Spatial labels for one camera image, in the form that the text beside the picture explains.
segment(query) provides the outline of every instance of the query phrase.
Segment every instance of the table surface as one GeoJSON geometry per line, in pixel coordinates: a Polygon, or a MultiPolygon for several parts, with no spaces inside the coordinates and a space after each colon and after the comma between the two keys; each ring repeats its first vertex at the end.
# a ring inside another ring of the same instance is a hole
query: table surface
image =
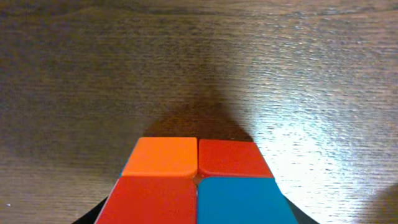
{"type": "Polygon", "coordinates": [[[5,0],[0,220],[70,223],[140,136],[253,139],[320,223],[398,223],[395,0],[5,0]]]}

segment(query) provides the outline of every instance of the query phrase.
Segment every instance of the wood grain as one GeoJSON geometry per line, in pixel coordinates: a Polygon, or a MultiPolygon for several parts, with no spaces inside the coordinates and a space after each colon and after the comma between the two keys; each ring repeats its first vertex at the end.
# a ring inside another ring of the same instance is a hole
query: wood grain
{"type": "Polygon", "coordinates": [[[137,139],[252,139],[320,223],[398,223],[396,1],[2,1],[2,223],[70,223],[137,139]]]}

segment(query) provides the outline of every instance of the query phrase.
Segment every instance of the cube face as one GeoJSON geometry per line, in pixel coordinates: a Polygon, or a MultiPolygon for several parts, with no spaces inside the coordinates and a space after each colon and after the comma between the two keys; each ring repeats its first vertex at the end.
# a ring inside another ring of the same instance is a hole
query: cube face
{"type": "Polygon", "coordinates": [[[254,142],[140,138],[96,223],[297,222],[254,142]]]}
{"type": "Polygon", "coordinates": [[[273,178],[254,142],[201,139],[198,172],[203,177],[273,178]]]}
{"type": "Polygon", "coordinates": [[[181,177],[120,177],[97,224],[196,224],[197,188],[181,177]]]}
{"type": "Polygon", "coordinates": [[[140,138],[122,176],[192,178],[198,169],[196,138],[140,138]]]}
{"type": "Polygon", "coordinates": [[[198,186],[198,224],[297,221],[274,179],[210,177],[198,186]]]}

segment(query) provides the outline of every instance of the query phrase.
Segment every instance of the wooden table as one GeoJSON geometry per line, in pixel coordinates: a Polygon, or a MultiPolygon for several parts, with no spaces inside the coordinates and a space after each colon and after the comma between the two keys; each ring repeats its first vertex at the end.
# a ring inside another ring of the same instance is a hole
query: wooden table
{"type": "Polygon", "coordinates": [[[320,223],[398,223],[398,4],[0,3],[0,220],[70,223],[142,136],[253,138],[320,223]]]}

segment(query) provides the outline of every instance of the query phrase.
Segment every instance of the rubik's cube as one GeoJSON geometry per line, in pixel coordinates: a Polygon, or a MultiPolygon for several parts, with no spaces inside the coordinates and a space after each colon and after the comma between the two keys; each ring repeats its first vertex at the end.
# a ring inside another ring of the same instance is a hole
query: rubik's cube
{"type": "Polygon", "coordinates": [[[254,142],[140,138],[96,223],[297,221],[254,142]]]}

